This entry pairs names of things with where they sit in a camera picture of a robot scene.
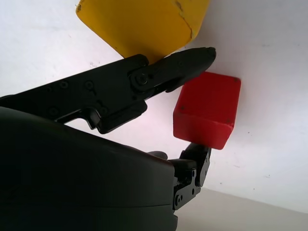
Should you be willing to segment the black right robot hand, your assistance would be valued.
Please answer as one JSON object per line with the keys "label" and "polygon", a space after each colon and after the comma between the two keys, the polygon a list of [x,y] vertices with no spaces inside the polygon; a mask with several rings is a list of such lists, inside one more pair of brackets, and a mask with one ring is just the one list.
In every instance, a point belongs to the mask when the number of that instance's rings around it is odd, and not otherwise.
{"label": "black right robot hand", "polygon": [[193,48],[150,64],[137,54],[0,100],[3,231],[174,231],[176,210],[201,190],[211,149],[178,159],[67,126],[81,118],[106,134],[139,117],[146,100],[206,71],[216,50]]}

